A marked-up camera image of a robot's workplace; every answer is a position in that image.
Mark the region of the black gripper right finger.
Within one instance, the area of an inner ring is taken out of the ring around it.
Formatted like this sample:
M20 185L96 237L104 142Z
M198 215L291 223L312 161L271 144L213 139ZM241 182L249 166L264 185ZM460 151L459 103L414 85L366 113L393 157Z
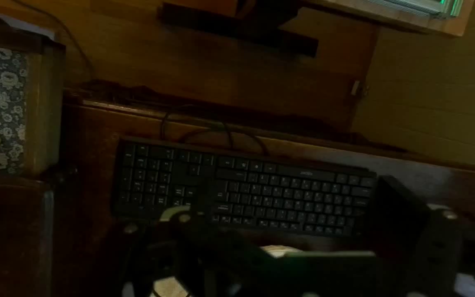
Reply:
M431 208L398 179L381 177L368 228L386 297L454 297L464 250L455 212Z

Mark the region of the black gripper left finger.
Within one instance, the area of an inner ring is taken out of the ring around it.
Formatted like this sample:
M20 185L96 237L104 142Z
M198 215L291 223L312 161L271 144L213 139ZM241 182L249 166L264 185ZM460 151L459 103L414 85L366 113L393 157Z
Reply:
M127 223L119 297L233 297L233 235L188 207L164 212L157 223Z

